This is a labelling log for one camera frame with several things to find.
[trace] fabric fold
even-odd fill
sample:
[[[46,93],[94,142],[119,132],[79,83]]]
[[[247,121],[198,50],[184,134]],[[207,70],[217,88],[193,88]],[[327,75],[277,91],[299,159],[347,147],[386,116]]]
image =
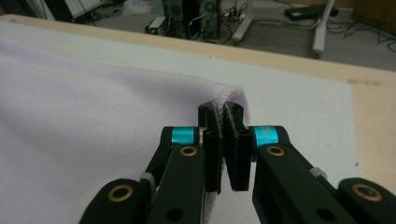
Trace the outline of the fabric fold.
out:
[[[240,88],[0,37],[0,222],[78,223],[103,185],[138,179],[164,126],[230,99],[247,106]]]

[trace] blue gripper part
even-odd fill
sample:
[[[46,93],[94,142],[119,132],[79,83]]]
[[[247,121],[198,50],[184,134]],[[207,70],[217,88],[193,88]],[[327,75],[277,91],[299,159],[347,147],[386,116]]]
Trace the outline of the blue gripper part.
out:
[[[279,142],[277,132],[274,126],[253,126],[253,129],[256,136],[256,155],[259,153],[259,147],[261,147],[262,145]]]
[[[173,127],[172,145],[194,144],[194,127]]]

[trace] metal stand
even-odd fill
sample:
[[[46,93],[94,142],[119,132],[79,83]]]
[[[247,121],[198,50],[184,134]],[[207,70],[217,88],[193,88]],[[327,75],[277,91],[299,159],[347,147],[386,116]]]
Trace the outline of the metal stand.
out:
[[[242,23],[239,25],[236,32],[233,34],[233,41],[239,42],[241,41],[243,35],[245,34],[246,30],[248,29],[250,23],[254,18],[254,13],[251,12],[253,0],[247,0],[247,16],[244,18]],[[317,23],[317,27],[315,29],[315,38],[314,38],[314,45],[312,50],[317,55],[320,55],[324,51],[324,40],[326,36],[326,23],[327,19],[329,19],[330,12],[332,11],[332,6],[334,5],[334,0],[328,0],[326,3],[326,7],[323,10],[323,14],[320,18],[320,21]]]

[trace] wooden table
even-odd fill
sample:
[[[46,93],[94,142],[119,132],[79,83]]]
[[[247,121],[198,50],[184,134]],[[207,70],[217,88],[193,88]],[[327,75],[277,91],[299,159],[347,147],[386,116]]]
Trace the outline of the wooden table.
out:
[[[178,50],[348,83],[352,89],[361,177],[396,193],[396,72],[14,15],[2,16],[0,21]]]

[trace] white fabric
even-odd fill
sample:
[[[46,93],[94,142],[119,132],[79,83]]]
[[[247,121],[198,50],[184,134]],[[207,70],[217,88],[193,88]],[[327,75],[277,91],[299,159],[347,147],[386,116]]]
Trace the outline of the white fabric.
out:
[[[225,99],[246,105],[235,87],[1,37],[0,223],[78,223],[103,185],[138,179],[163,126],[196,126],[200,104]]]

